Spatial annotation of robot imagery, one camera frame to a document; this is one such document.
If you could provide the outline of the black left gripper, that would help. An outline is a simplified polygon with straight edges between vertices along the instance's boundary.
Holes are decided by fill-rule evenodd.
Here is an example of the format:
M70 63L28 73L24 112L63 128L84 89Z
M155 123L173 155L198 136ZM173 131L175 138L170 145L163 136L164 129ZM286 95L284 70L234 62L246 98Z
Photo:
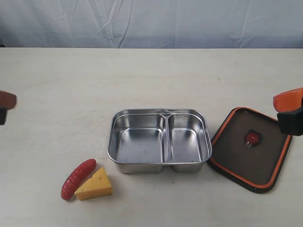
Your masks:
M5 125L7 118L7 110L15 108L17 104L17 96L15 94L0 91L0 125Z

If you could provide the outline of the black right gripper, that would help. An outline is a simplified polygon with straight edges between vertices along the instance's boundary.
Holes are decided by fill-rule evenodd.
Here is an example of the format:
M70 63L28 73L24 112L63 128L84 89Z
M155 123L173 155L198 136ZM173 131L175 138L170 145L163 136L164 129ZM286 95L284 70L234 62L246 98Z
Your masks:
M302 136L303 134L303 88L280 93L273 97L278 124L283 134Z

